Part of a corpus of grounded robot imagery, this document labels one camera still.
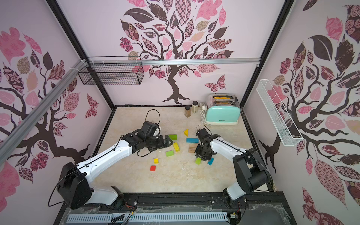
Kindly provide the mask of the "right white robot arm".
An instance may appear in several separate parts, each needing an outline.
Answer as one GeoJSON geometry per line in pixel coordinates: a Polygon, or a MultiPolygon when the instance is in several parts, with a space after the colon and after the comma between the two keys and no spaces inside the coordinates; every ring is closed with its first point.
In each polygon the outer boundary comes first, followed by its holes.
{"type": "Polygon", "coordinates": [[[270,173],[261,162],[257,150],[240,148],[220,135],[210,135],[205,130],[196,135],[200,141],[195,150],[196,157],[210,161],[214,155],[220,154],[233,163],[236,182],[225,189],[225,198],[229,202],[250,194],[271,181],[270,173]]]}

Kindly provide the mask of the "teal long block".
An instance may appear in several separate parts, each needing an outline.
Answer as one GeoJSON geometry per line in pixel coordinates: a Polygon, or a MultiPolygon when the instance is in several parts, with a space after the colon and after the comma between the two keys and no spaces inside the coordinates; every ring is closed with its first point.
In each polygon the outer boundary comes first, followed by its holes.
{"type": "Polygon", "coordinates": [[[186,143],[199,143],[198,138],[186,138],[186,143]]]}

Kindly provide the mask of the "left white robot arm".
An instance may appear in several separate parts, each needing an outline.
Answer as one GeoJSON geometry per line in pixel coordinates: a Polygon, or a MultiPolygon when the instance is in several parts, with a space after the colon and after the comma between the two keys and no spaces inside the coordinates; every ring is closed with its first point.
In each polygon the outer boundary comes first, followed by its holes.
{"type": "Polygon", "coordinates": [[[170,147],[171,138],[166,136],[153,136],[141,138],[134,133],[121,136],[119,141],[104,152],[74,165],[66,164],[61,171],[56,190],[64,202],[75,210],[86,204],[117,204],[123,194],[117,187],[97,188],[92,182],[105,170],[143,148],[150,152],[170,147]]]}

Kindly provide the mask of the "yellow rectangular block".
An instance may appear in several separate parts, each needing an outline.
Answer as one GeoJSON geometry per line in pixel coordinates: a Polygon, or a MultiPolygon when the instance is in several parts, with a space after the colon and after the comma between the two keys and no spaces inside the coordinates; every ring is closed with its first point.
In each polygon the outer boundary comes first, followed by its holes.
{"type": "Polygon", "coordinates": [[[179,147],[179,145],[178,145],[177,142],[174,142],[174,143],[173,143],[173,147],[174,147],[174,150],[175,150],[176,152],[179,152],[179,151],[180,151],[180,147],[179,147]]]}

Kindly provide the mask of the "teal small block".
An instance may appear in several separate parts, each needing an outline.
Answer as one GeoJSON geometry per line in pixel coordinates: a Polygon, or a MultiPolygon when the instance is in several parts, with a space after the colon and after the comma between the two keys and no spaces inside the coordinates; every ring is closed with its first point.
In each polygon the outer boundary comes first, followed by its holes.
{"type": "Polygon", "coordinates": [[[209,161],[208,161],[208,165],[212,165],[213,164],[213,162],[214,162],[214,158],[212,157],[209,161]]]}

